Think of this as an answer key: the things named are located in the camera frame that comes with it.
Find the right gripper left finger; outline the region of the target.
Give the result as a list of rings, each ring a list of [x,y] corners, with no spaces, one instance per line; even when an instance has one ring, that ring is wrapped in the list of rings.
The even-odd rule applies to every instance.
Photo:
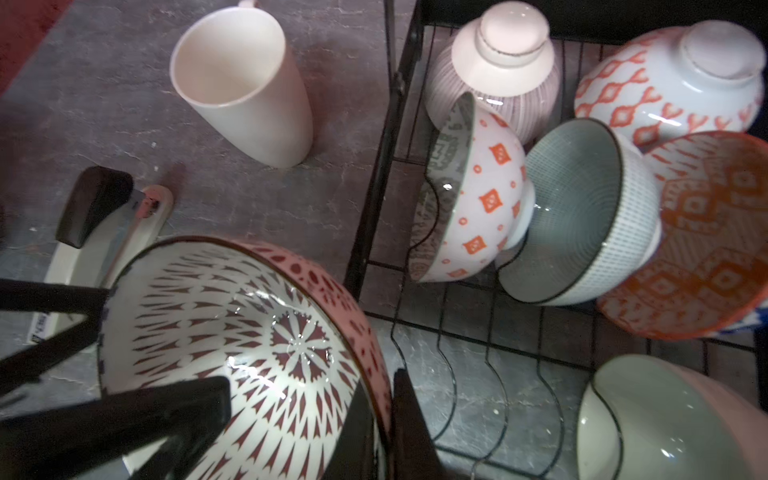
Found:
[[[230,418],[230,382],[221,376],[11,418],[1,424],[1,476],[68,479],[157,442],[133,478],[184,479]]]

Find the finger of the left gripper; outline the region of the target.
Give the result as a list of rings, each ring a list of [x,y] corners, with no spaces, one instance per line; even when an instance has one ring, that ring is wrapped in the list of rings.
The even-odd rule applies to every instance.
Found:
[[[100,320],[89,318],[39,344],[1,360],[1,395],[33,382],[41,374],[97,340]]]
[[[1,310],[98,314],[109,291],[95,287],[1,280]]]

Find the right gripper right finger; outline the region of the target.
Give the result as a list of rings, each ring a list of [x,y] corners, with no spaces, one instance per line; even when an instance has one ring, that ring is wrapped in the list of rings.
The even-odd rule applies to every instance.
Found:
[[[390,479],[446,479],[406,369],[394,374]]]

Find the red white starburst bowl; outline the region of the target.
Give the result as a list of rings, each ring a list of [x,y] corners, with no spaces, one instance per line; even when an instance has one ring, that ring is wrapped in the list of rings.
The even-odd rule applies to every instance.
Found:
[[[392,396],[355,298],[285,248],[171,238],[116,278],[98,346],[104,394],[221,376],[231,417],[194,479],[319,479],[334,456],[386,475]]]

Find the white bottom bowl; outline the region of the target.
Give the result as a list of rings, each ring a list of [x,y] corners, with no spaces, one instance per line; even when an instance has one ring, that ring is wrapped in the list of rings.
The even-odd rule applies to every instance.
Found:
[[[581,479],[764,479],[767,415],[691,369],[619,356],[584,391],[577,464]]]

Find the teal line pattern bowl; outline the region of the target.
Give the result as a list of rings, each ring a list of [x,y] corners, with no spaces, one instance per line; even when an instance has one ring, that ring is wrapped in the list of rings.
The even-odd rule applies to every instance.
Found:
[[[527,156],[535,186],[523,242],[496,260],[514,300],[563,306],[593,300],[637,271],[660,243],[660,192],[639,149],[606,124],[567,121]]]

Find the orange pattern bowl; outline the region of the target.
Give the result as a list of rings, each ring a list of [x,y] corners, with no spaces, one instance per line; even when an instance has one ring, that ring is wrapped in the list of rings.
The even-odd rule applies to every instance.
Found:
[[[597,301],[629,333],[686,340],[767,323],[767,143],[710,131],[643,157],[660,189],[654,255]]]

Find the pink striped bowl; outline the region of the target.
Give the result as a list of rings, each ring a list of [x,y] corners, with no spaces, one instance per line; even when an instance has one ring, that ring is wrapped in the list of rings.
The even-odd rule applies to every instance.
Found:
[[[507,1],[448,40],[428,72],[425,108],[441,128],[455,101],[470,92],[528,144],[543,133],[560,86],[548,20],[528,3]]]

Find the blue triangle pattern bowl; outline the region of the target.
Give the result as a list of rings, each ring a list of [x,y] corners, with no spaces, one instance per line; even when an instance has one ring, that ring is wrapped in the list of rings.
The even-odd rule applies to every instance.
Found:
[[[696,132],[745,132],[762,106],[766,62],[763,43],[735,23],[654,30],[582,78],[574,111],[643,152]]]

